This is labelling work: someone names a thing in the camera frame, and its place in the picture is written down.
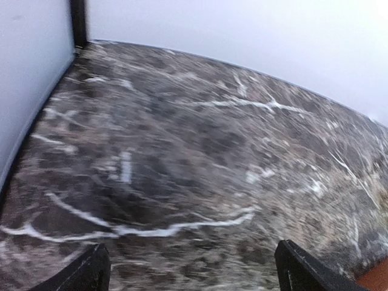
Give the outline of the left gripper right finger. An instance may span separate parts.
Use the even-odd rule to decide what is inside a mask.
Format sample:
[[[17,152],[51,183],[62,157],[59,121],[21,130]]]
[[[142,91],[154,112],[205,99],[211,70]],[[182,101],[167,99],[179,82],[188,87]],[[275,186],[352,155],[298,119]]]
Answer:
[[[365,289],[335,273],[289,239],[278,243],[274,257],[281,291]]]

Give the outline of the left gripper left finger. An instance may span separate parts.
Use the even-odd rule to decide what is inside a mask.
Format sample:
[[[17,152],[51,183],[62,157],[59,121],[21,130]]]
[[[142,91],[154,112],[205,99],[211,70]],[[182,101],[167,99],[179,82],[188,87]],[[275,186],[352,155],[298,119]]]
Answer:
[[[105,291],[109,289],[110,272],[109,251],[104,244],[95,244],[30,291]]]

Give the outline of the brown wooden jewelry box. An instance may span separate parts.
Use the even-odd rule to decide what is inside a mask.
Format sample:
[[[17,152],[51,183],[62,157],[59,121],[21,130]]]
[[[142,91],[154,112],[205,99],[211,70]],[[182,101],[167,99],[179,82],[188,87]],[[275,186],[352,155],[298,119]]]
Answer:
[[[388,291],[388,259],[376,265],[356,282],[368,290]]]

